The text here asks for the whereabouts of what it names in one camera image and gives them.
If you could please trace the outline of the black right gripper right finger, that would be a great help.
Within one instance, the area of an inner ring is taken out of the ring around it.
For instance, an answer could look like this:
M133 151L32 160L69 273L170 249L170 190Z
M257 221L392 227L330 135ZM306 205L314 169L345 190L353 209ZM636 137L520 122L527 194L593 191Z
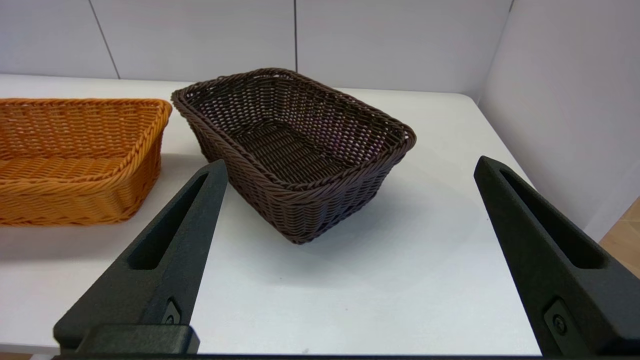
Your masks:
M637 357L637 276L503 162L473 177L541 354Z

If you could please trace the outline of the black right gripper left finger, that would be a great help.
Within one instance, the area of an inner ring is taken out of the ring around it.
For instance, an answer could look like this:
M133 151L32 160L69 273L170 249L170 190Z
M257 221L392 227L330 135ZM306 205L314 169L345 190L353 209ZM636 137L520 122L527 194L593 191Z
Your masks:
M195 354L190 326L227 188L200 168L54 326L61 354Z

